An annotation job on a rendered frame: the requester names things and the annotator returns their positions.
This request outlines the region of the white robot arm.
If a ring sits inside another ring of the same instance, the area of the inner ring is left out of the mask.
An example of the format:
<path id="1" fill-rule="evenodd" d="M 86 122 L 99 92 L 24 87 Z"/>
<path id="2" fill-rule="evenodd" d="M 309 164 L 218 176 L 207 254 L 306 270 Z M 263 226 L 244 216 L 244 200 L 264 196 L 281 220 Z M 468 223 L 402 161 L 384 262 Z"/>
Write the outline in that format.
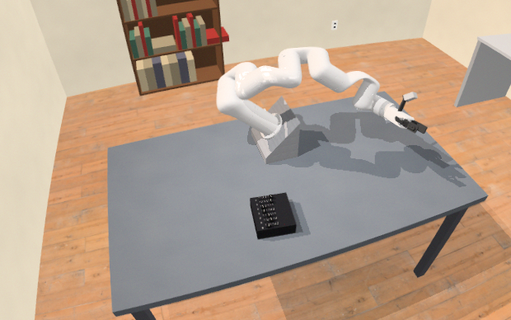
<path id="1" fill-rule="evenodd" d="M 344 73 L 331 64 L 328 52 L 323 48 L 285 49 L 279 54 L 278 61 L 279 68 L 257 68 L 253 63 L 241 63 L 218 80 L 218 110 L 260 131 L 265 139 L 272 139 L 280 131 L 282 118 L 276 113 L 270 114 L 248 99 L 272 86 L 298 87 L 302 81 L 301 64 L 307 62 L 311 77 L 337 93 L 344 92 L 358 80 L 364 79 L 352 100 L 358 110 L 371 111 L 384 119 L 386 109 L 393 104 L 376 95 L 380 88 L 376 79 L 360 71 Z"/>

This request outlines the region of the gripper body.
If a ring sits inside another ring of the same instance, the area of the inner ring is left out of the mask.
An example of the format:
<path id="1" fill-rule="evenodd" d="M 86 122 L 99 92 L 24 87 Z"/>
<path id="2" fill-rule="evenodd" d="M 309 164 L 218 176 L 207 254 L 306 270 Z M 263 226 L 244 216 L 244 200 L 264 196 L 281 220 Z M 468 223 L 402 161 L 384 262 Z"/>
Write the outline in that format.
<path id="1" fill-rule="evenodd" d="M 397 125 L 398 127 L 402 128 L 402 129 L 407 129 L 407 128 L 403 127 L 403 125 L 401 125 L 400 123 L 395 121 L 395 117 L 396 116 L 398 116 L 402 120 L 404 120 L 404 119 L 407 119 L 409 121 L 415 120 L 413 117 L 407 115 L 403 111 L 398 111 L 398 109 L 396 109 L 396 105 L 395 104 L 390 104 L 389 107 L 386 109 L 386 111 L 384 113 L 384 120 L 389 120 L 393 124 Z"/>

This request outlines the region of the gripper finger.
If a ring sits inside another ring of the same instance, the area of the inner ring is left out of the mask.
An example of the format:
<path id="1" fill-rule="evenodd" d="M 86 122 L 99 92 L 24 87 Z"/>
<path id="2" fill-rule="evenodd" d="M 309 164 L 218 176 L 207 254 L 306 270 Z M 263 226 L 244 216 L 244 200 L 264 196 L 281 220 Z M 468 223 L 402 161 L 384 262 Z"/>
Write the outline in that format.
<path id="1" fill-rule="evenodd" d="M 415 122 L 415 124 L 417 124 L 419 126 L 419 128 L 417 129 L 419 132 L 421 132 L 422 134 L 425 133 L 425 131 L 427 130 L 427 126 L 415 121 L 415 120 L 412 120 L 412 122 Z"/>
<path id="2" fill-rule="evenodd" d="M 407 128 L 408 130 L 410 130 L 413 133 L 416 133 L 417 129 L 419 128 L 418 125 L 414 124 L 413 122 L 409 122 L 407 119 L 400 120 L 400 118 L 398 116 L 395 118 L 395 121 L 400 123 L 401 125 L 403 125 L 405 128 Z"/>

